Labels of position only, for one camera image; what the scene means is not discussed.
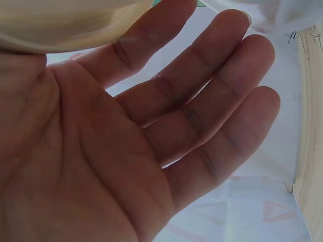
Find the wooden surface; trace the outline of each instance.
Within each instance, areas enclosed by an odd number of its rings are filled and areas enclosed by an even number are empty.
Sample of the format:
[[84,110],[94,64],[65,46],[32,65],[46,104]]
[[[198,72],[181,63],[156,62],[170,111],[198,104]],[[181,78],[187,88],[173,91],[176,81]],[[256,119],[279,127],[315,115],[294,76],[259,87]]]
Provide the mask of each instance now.
[[293,192],[313,242],[323,241],[323,25],[299,36],[301,140]]

